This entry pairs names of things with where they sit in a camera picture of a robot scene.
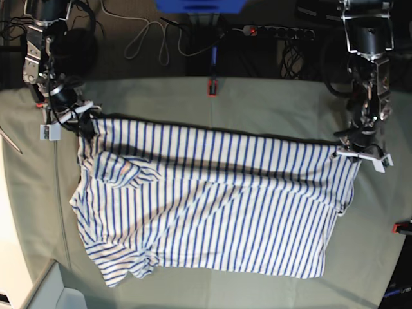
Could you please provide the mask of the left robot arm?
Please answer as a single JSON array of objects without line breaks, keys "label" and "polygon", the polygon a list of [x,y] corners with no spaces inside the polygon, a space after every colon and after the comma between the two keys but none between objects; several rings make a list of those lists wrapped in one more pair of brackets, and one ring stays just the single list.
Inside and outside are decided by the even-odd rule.
[{"label": "left robot arm", "polygon": [[338,10],[343,23],[349,53],[347,72],[351,91],[335,89],[326,72],[326,51],[336,38],[330,35],[321,50],[321,73],[329,92],[346,99],[351,115],[348,128],[334,134],[341,146],[336,152],[353,161],[369,160],[387,167],[391,158],[377,134],[391,114],[390,63],[388,52],[394,49],[391,21],[392,1],[340,1]]}]

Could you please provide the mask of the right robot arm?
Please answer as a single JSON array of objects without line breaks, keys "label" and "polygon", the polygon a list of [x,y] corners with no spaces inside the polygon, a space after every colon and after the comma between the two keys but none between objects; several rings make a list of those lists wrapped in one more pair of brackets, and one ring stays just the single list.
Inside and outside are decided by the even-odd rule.
[{"label": "right robot arm", "polygon": [[57,141],[63,129],[91,139],[98,106],[84,98],[83,77],[97,59],[97,20],[85,1],[26,1],[23,80],[41,110],[41,140]]}]

